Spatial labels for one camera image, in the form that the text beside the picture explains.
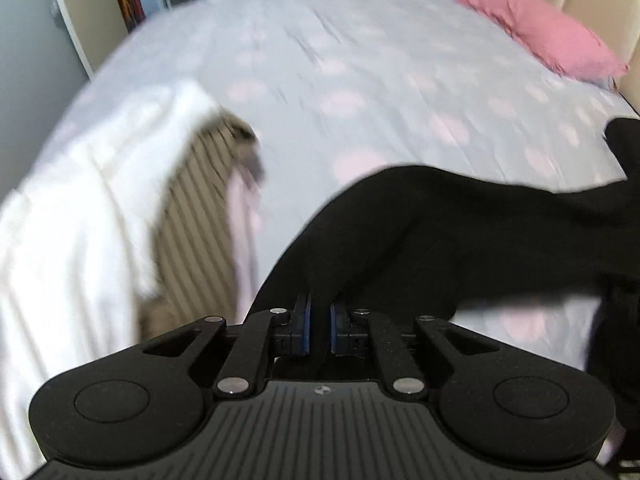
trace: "white towel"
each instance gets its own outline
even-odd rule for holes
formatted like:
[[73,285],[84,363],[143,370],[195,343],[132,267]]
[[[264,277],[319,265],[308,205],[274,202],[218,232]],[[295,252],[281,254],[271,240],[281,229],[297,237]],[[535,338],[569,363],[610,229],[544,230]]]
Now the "white towel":
[[221,112],[194,82],[152,87],[24,180],[0,210],[0,469],[42,456],[28,406],[49,378],[136,342],[156,295],[152,231],[192,135]]

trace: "pillowcase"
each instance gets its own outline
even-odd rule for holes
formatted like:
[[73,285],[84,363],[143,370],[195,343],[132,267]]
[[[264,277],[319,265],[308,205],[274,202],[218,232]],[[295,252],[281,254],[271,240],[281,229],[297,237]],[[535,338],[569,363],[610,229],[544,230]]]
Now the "pillowcase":
[[628,66],[588,28],[545,0],[456,0],[500,25],[548,69],[601,84]]

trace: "white wall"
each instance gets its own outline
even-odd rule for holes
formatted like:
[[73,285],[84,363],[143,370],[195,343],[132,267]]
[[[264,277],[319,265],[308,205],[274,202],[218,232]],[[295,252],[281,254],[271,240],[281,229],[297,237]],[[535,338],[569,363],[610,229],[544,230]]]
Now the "white wall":
[[51,0],[0,0],[0,200],[86,81]]

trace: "bed sheet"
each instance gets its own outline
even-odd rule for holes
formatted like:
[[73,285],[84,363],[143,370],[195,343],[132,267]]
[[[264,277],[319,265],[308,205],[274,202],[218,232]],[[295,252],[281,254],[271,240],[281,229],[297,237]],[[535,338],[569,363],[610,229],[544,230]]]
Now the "bed sheet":
[[[236,192],[235,231],[251,232],[239,242],[251,253],[238,258],[251,265],[241,312],[313,213],[368,173],[423,163],[550,190],[599,186],[624,177],[604,126],[635,116],[454,0],[199,0],[128,38],[38,163],[132,90],[185,76],[260,142],[256,184]],[[454,322],[583,368],[599,303],[597,291],[476,301]]]

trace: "striped fabric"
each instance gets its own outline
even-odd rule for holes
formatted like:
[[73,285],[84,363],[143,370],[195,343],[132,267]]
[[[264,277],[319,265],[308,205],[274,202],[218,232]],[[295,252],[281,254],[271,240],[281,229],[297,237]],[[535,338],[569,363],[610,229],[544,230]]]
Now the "striped fabric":
[[204,316],[235,319],[238,292],[226,185],[254,142],[251,128],[230,114],[194,136],[168,184],[154,233],[162,293],[141,309],[142,339]]

